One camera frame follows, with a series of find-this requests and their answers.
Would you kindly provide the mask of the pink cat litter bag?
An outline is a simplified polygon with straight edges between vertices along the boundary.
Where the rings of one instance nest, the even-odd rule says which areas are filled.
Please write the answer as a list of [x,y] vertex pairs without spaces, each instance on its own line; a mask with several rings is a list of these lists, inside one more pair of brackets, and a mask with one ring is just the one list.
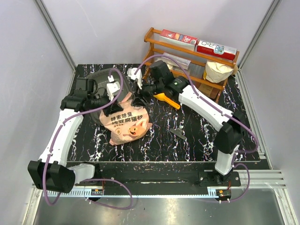
[[105,116],[104,111],[100,113],[101,124],[111,131],[111,145],[120,145],[135,141],[145,136],[152,126],[149,115],[144,106],[132,106],[133,94],[129,92],[119,103],[121,112],[115,112]]

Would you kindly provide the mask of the yellow plastic scoop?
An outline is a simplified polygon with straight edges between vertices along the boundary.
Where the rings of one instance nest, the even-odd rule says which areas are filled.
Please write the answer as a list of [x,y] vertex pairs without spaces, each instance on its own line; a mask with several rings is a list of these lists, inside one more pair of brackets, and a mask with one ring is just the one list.
[[159,101],[163,101],[166,102],[167,104],[169,104],[170,106],[172,106],[175,109],[180,109],[180,105],[177,104],[176,102],[174,102],[173,100],[171,100],[169,97],[167,97],[164,93],[159,93],[154,95],[153,97],[155,97],[157,100]]

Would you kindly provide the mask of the black bag clip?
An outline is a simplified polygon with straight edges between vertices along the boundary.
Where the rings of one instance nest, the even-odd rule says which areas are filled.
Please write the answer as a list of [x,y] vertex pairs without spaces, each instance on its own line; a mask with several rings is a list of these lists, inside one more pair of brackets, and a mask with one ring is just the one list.
[[180,128],[176,128],[176,129],[171,128],[171,129],[169,129],[169,131],[172,134],[174,134],[175,136],[181,138],[182,140],[186,140],[186,137],[184,136],[182,129],[180,129]]

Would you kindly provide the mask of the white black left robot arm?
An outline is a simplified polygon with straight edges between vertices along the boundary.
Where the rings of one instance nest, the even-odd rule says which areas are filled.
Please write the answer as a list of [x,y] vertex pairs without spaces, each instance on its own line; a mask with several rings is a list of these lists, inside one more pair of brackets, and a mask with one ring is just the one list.
[[112,76],[104,93],[96,97],[98,84],[94,79],[78,78],[76,86],[61,102],[59,120],[53,135],[37,161],[30,161],[28,172],[38,189],[69,193],[73,186],[86,180],[91,185],[101,181],[101,173],[90,163],[67,167],[68,152],[84,115],[110,110],[121,94],[123,81],[113,82]]

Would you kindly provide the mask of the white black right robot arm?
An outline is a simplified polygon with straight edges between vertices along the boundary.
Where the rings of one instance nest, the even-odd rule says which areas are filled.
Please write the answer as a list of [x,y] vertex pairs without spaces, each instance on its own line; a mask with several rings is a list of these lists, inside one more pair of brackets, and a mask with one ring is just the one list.
[[241,113],[233,113],[203,95],[192,84],[191,79],[174,77],[167,64],[161,60],[150,66],[153,84],[143,84],[140,68],[129,69],[128,77],[137,83],[139,94],[150,97],[165,94],[177,100],[205,118],[217,131],[214,146],[217,148],[217,160],[214,171],[208,174],[207,181],[223,186],[230,180],[233,162],[245,135]]

